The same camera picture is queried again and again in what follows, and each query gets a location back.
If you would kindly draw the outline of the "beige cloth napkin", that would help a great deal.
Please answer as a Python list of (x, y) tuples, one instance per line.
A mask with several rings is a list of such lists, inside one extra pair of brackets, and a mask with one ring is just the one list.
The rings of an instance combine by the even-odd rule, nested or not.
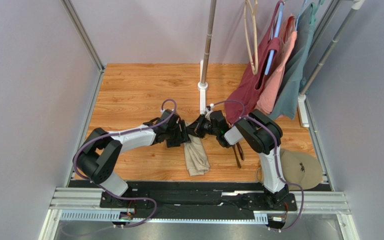
[(190, 177), (205, 175), (210, 163), (201, 138), (188, 133), (189, 142), (183, 144), (184, 160)]

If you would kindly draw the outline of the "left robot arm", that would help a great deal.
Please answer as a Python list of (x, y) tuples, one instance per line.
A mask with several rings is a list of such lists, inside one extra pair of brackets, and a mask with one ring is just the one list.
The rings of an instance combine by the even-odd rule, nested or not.
[(167, 109), (161, 117), (135, 128), (121, 131), (94, 129), (74, 155), (73, 166), (77, 174), (111, 195), (124, 197), (129, 185), (115, 172), (119, 155), (160, 143), (166, 143), (168, 148), (179, 147), (189, 141), (186, 122), (173, 110)]

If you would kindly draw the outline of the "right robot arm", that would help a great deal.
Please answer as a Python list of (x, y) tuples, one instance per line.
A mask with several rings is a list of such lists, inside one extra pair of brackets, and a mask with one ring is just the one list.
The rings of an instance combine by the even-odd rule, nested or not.
[(266, 204), (274, 208), (289, 194), (279, 151), (283, 132), (279, 125), (259, 110), (253, 110), (233, 125), (228, 123), (220, 110), (212, 110), (201, 114), (186, 127), (186, 131), (199, 138), (215, 136), (223, 148), (235, 147), (245, 140), (260, 159)]

